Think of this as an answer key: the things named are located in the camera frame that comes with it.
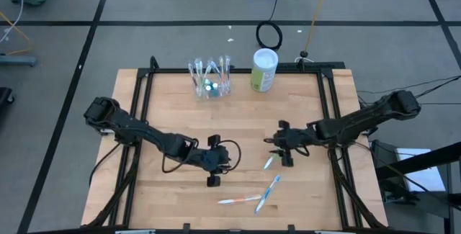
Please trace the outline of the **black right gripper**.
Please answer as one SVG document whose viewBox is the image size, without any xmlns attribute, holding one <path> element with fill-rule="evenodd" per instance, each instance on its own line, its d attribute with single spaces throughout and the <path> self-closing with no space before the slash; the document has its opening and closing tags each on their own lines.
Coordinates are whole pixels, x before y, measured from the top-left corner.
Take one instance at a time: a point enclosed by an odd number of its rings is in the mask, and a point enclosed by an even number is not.
<svg viewBox="0 0 461 234">
<path fill-rule="evenodd" d="M 291 128 L 289 122 L 284 120 L 280 120 L 278 126 L 278 131 L 271 138 L 264 138 L 264 142 L 277 147 L 276 150 L 271 150 L 271 153 L 281 157 L 282 166 L 294 166 L 292 150 L 302 156 L 310 156 L 307 147 L 313 144 L 312 133 L 315 132 L 313 128 L 306 128 L 304 130 Z"/>
</svg>

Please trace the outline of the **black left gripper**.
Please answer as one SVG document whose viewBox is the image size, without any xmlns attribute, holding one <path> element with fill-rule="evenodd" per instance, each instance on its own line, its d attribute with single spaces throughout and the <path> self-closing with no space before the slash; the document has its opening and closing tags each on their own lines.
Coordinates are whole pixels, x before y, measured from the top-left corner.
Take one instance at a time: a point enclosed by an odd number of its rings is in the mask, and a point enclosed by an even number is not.
<svg viewBox="0 0 461 234">
<path fill-rule="evenodd" d="M 187 164 L 196 166 L 210 173 L 207 177 L 207 187 L 220 186 L 219 174 L 230 171 L 231 165 L 229 152 L 224 145 L 221 145 L 219 135 L 212 135 L 208 138 L 209 149 L 194 148 L 190 151 Z"/>
</svg>

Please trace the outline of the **blue packaged toothbrush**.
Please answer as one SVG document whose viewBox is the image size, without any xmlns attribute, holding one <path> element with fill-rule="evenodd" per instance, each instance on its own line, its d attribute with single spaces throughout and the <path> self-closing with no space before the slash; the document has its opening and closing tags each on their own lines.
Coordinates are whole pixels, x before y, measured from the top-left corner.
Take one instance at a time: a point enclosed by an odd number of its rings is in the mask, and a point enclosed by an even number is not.
<svg viewBox="0 0 461 234">
<path fill-rule="evenodd" d="M 280 174 L 276 175 L 272 183 L 268 186 L 267 190 L 265 191 L 264 195 L 260 199 L 260 202 L 257 204 L 254 210 L 255 215 L 257 215 L 259 211 L 261 210 L 261 208 L 264 206 L 269 195 L 271 194 L 271 191 L 273 190 L 274 186 L 280 181 L 280 179 L 281 179 L 281 175 Z"/>
<path fill-rule="evenodd" d="M 191 76 L 191 78 L 192 78 L 192 81 L 193 81 L 193 83 L 194 83 L 194 87 L 197 89 L 197 81 L 196 81 L 196 79 L 195 79 L 195 76 L 194 76 L 194 69 L 193 69 L 191 63 L 188 64 L 188 69 L 189 69 L 189 73 L 190 73 L 190 76 Z"/>
</svg>

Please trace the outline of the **clear acrylic organizer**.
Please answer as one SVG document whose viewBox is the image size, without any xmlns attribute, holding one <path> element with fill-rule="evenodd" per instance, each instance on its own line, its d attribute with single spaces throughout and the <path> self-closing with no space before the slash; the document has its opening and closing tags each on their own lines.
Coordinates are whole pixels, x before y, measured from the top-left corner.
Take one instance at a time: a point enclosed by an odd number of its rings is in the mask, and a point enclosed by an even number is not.
<svg viewBox="0 0 461 234">
<path fill-rule="evenodd" d="M 195 76 L 195 79 L 197 81 L 197 89 L 194 88 L 195 92 L 196 92 L 196 95 L 197 95 L 197 98 L 198 99 L 201 99 L 201 100 L 206 100 L 206 99 L 217 99 L 217 98 L 212 98 L 210 96 L 210 93 L 209 91 L 205 91 L 202 87 L 202 83 L 200 84 L 197 80 L 197 74 L 194 73 L 194 76 Z M 208 76 L 207 76 L 207 79 L 209 79 L 212 83 L 218 83 L 220 85 L 220 90 L 221 90 L 221 97 L 224 97 L 224 96 L 227 96 L 231 93 L 231 87 L 228 88 L 226 86 L 226 83 L 225 85 L 222 84 L 222 80 L 220 80 L 217 76 L 217 74 L 214 72 L 214 71 L 211 71 L 210 73 L 208 73 Z"/>
</svg>

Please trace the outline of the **white green wipes canister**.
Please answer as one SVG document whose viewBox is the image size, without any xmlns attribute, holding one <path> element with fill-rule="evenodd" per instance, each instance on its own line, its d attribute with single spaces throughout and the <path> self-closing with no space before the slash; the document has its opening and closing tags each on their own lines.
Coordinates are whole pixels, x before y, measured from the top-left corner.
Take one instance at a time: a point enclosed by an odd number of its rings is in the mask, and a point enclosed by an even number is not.
<svg viewBox="0 0 461 234">
<path fill-rule="evenodd" d="M 258 92 L 266 92 L 272 87 L 278 65 L 278 55 L 269 48 L 257 50 L 253 56 L 251 87 Z"/>
</svg>

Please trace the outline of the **black equipment stand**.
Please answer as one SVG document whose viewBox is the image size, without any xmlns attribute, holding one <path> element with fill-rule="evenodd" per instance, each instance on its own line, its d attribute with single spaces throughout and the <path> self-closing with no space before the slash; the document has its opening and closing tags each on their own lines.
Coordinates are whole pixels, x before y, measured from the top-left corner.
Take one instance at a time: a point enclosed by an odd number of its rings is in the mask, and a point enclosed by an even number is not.
<svg viewBox="0 0 461 234">
<path fill-rule="evenodd" d="M 418 156 L 397 161 L 398 148 L 379 140 L 370 143 L 382 201 L 385 204 L 408 206 L 444 221 L 444 234 L 455 234 L 455 210 L 461 209 L 461 192 L 453 192 L 452 164 L 458 162 L 461 175 L 461 142 Z M 430 167 L 439 169 L 445 192 L 429 192 L 405 174 Z"/>
</svg>

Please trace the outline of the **white box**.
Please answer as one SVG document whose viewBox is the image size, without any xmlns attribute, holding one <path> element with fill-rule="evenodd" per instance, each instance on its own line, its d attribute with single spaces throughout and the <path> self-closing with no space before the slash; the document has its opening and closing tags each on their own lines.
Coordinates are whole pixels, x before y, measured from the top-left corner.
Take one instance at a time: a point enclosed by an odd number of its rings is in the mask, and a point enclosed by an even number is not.
<svg viewBox="0 0 461 234">
<path fill-rule="evenodd" d="M 402 161 L 413 156 L 418 156 L 430 152 L 430 149 L 412 149 L 412 148 L 396 148 L 395 153 L 397 161 Z M 439 169 L 430 167 L 422 171 L 405 174 L 410 180 L 417 182 L 425 187 L 429 192 L 445 192 L 445 186 L 442 181 Z"/>
</svg>

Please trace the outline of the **grey metal stand foot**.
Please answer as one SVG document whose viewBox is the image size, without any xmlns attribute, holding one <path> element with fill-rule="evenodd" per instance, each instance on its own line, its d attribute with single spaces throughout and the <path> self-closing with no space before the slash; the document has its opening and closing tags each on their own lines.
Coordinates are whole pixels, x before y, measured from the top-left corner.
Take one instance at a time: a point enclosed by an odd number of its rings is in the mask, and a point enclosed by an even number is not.
<svg viewBox="0 0 461 234">
<path fill-rule="evenodd" d="M 0 55 L 0 65 L 31 66 L 37 64 L 37 58 L 27 55 Z"/>
</svg>

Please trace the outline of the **black aluminium table frame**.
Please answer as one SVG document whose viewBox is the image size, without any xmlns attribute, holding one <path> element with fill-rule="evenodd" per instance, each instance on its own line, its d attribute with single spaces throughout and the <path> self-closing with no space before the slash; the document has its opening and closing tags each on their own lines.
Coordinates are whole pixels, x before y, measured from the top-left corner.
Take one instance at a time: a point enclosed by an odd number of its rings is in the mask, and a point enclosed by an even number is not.
<svg viewBox="0 0 461 234">
<path fill-rule="evenodd" d="M 84 227 L 110 226 L 178 230 L 340 230 L 354 224 L 354 206 L 348 195 L 336 193 L 331 158 L 323 147 L 310 147 L 310 156 L 295 153 L 293 167 L 264 164 L 273 145 L 264 138 L 274 134 L 280 120 L 293 127 L 358 109 L 352 73 L 341 63 L 307 63 L 301 71 L 295 63 L 282 63 L 272 88 L 254 91 L 247 68 L 231 71 L 231 92 L 218 99 L 199 100 L 185 68 L 121 69 L 113 97 L 123 109 L 151 127 L 197 138 L 205 148 L 211 135 L 225 142 L 232 171 L 220 177 L 220 186 L 207 187 L 208 172 L 194 166 L 163 160 L 157 147 L 147 141 L 137 146 L 117 146 L 111 135 L 102 138 L 101 168 L 93 175 L 82 217 Z M 111 215 L 97 215 L 118 187 L 122 174 L 132 176 Z M 264 195 L 275 176 L 274 186 L 257 215 L 260 200 L 218 204 L 223 199 Z"/>
</svg>

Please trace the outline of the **silver mounting bracket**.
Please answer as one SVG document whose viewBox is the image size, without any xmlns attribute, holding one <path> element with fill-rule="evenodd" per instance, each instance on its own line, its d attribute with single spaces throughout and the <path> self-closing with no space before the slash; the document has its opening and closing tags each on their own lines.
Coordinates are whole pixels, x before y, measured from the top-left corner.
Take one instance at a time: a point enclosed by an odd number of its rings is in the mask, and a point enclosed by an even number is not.
<svg viewBox="0 0 461 234">
<path fill-rule="evenodd" d="M 101 135 L 105 136 L 108 134 L 114 134 L 115 131 L 112 129 L 111 125 L 108 124 L 96 124 L 93 125 L 93 128 Z"/>
</svg>

